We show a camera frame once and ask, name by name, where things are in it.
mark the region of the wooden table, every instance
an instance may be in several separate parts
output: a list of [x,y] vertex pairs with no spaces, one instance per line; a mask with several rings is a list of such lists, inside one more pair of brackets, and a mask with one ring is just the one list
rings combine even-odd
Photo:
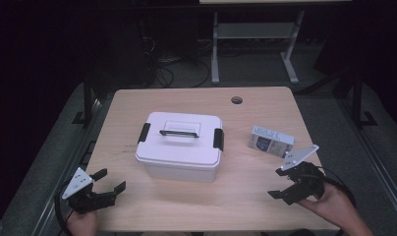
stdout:
[[[243,99],[234,104],[233,96]],[[223,122],[224,151],[213,183],[152,178],[137,162],[137,142],[153,111],[216,115]],[[173,88],[116,92],[91,156],[87,173],[108,175],[94,191],[108,192],[127,181],[116,205],[101,209],[105,231],[219,231],[337,229],[299,205],[273,200],[268,190],[293,182],[275,173],[282,159],[247,147],[253,125],[296,138],[294,148],[312,140],[288,88]],[[316,154],[308,161],[320,165]]]

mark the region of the cable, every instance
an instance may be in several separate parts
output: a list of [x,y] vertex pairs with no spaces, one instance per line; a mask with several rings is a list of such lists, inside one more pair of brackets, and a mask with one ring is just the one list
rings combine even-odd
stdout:
[[70,184],[71,178],[65,181],[60,188],[57,191],[57,194],[54,197],[54,205],[55,205],[55,216],[57,217],[57,221],[60,224],[61,231],[65,232],[67,235],[72,236],[72,233],[70,230],[67,228],[66,220],[63,218],[63,214],[61,213],[61,200],[60,200],[60,195],[61,192],[63,192],[64,188]]

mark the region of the gray carpet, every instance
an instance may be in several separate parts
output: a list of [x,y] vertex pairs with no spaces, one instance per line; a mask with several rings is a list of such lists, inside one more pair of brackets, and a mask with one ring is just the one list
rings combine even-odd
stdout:
[[[244,54],[220,58],[220,87],[286,86],[303,89],[323,78],[312,69],[320,46],[296,47],[292,61],[301,82],[292,86],[279,55],[272,53]],[[209,57],[202,62],[209,63]],[[177,63],[166,69],[174,74],[170,88],[190,88],[207,76],[201,63]],[[167,82],[167,71],[162,71]],[[161,88],[155,81],[151,88]],[[209,79],[202,87],[212,87]],[[315,144],[320,146],[318,156],[324,167],[333,170],[354,192],[358,210],[374,235],[397,236],[397,210],[388,197],[382,181],[373,168],[370,151],[360,137],[367,137],[397,186],[397,126],[382,108],[376,94],[364,87],[363,109],[371,112],[378,126],[354,128],[347,115],[350,99],[338,100],[331,95],[334,83],[310,95],[297,95],[296,100]],[[52,213],[52,196],[58,184],[69,176],[86,154],[86,148],[97,139],[113,94],[94,106],[94,119],[87,129],[72,124],[77,112],[83,111],[83,88],[71,95],[63,112],[47,137],[18,193],[12,200],[0,223],[0,235],[57,235],[59,226]],[[289,232],[268,232],[269,235],[287,235]],[[316,232],[334,235],[333,232]],[[117,235],[134,235],[118,233]],[[99,232],[98,235],[114,235]]]

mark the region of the human hand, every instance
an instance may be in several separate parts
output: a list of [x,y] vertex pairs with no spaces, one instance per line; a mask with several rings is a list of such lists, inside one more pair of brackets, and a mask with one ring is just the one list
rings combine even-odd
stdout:
[[97,211],[83,214],[73,211],[67,220],[67,227],[73,236],[94,236],[97,231]]
[[301,200],[298,204],[340,227],[350,236],[372,235],[346,194],[331,184],[324,183],[324,194],[317,201]]

